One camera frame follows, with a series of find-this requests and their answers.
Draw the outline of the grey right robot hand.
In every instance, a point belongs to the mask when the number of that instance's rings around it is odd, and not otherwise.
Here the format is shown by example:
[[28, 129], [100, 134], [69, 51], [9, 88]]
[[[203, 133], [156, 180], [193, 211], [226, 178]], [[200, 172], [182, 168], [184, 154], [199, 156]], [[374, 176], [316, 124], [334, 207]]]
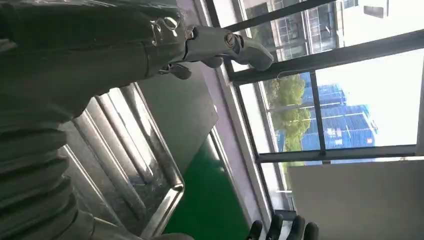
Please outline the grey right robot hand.
[[[278, 240], [283, 228], [283, 217], [276, 214], [272, 217], [270, 228], [265, 236], [266, 240]], [[252, 223], [246, 240], [259, 240], [263, 229], [263, 223], [256, 220]], [[292, 225], [286, 240], [318, 240], [319, 227], [314, 222], [306, 223], [305, 218], [296, 215], [292, 221]]]

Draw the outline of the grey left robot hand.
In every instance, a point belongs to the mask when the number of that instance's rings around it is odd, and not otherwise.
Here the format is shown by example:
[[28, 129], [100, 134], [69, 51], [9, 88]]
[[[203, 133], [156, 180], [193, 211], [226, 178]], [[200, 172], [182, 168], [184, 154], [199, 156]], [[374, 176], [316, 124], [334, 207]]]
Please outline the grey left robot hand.
[[90, 99], [156, 74], [188, 78], [183, 62], [228, 58], [259, 71], [260, 43], [224, 28], [187, 25], [173, 5], [140, 0], [3, 0], [0, 129], [49, 128]]

